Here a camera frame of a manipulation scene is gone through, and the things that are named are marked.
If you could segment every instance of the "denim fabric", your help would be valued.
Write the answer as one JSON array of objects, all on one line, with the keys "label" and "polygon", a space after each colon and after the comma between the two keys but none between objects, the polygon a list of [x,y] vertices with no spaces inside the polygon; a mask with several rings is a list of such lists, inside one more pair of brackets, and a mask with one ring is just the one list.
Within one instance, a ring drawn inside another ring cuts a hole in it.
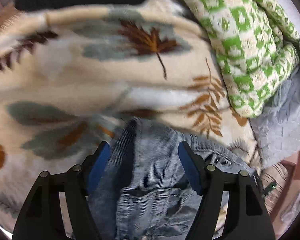
[{"label": "denim fabric", "polygon": [[[111,143],[109,162],[88,200],[104,240],[186,237],[201,197],[191,189],[178,157],[183,140],[222,171],[254,171],[234,153],[203,137],[132,119]],[[224,194],[222,205],[227,198]]]}]

